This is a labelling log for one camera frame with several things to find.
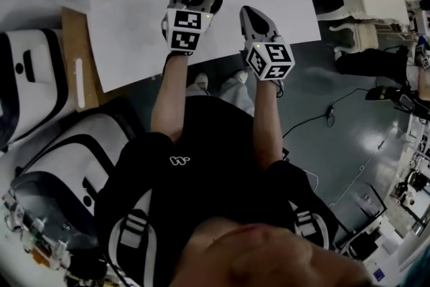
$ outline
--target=gray floor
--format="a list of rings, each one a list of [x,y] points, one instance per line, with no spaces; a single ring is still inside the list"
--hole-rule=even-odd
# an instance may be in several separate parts
[[[325,113],[331,103],[355,88],[370,89],[375,85],[374,77],[340,75],[336,72],[333,46],[339,36],[329,32],[327,25],[320,25],[324,41],[292,46],[296,66],[285,80],[285,93],[278,101],[284,132],[303,120]],[[189,68],[189,80],[198,72],[205,71],[209,74],[210,84],[217,86],[241,64],[240,56],[229,56],[192,66]],[[160,83],[161,77],[158,76],[155,80],[138,82],[132,88],[130,101],[145,128],[149,128],[151,109]],[[392,84],[385,78],[378,78],[378,83]],[[254,97],[253,75],[247,85],[249,94]],[[407,114],[395,110],[391,102],[365,101],[365,95],[365,91],[356,91],[337,103],[332,128],[328,128],[325,118],[321,118],[297,127],[284,139],[290,161],[318,175],[316,193],[327,205],[339,199],[360,172],[360,167],[368,161],[351,189],[333,206],[333,212],[350,231],[366,221],[366,216],[357,205],[357,198],[368,194],[376,200],[366,183],[372,184],[382,198],[388,192],[403,146],[401,134],[393,126],[398,125],[406,130],[409,118]],[[385,143],[378,150],[377,146],[385,138]],[[316,178],[309,175],[309,180],[315,187]],[[339,231],[339,238],[344,234]]]

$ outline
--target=leg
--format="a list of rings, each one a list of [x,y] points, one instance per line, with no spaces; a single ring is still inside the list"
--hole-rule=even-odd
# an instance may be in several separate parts
[[[254,116],[254,103],[249,97],[245,85],[248,74],[245,73],[244,71],[238,72],[222,84],[218,97]]]
[[[352,46],[351,48],[338,46],[334,49],[335,52],[345,52],[348,54],[354,54],[359,52],[358,45]]]
[[[343,30],[343,29],[350,29],[352,32],[354,32],[355,31],[355,24],[344,23],[344,24],[341,24],[340,26],[331,26],[329,29],[332,32],[338,32],[339,30]]]
[[[352,34],[353,34],[354,45],[350,48],[338,46],[334,49],[335,52],[342,51],[342,52],[346,52],[348,54],[353,54],[353,53],[359,52],[359,46],[357,44],[357,30],[356,30],[355,24],[344,23],[344,24],[341,24],[340,26],[336,26],[336,27],[331,26],[329,29],[332,32],[338,32],[339,30],[343,30],[343,29],[350,29],[352,31]]]
[[[376,26],[373,24],[356,24],[355,25],[354,40],[358,42],[360,51],[366,49],[378,49],[378,33],[376,32]]]
[[[351,14],[345,6],[338,8],[332,12],[322,13],[317,15],[318,21],[336,21],[338,19],[343,19],[349,17]]]
[[[199,73],[194,83],[187,87],[187,97],[191,96],[209,96],[208,76],[205,73]]]
[[[407,56],[367,49],[364,52],[339,57],[336,69],[343,75],[387,77],[402,85],[406,82]]]

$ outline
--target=person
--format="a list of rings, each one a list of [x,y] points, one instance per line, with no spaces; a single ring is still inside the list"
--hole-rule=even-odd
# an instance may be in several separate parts
[[[254,111],[246,72],[214,97],[205,75],[186,88],[187,63],[167,57],[151,132],[124,147],[98,194],[108,261],[144,287],[369,286],[329,250],[337,219],[282,160],[276,84],[257,82]]]
[[[408,191],[408,182],[402,181],[397,184],[396,187],[396,195],[398,199],[401,199],[404,196],[404,193]]]
[[[418,93],[419,99],[430,101],[430,73],[413,58],[407,49],[396,53],[378,49],[366,49],[354,54],[335,55],[336,69],[341,74],[387,77]]]

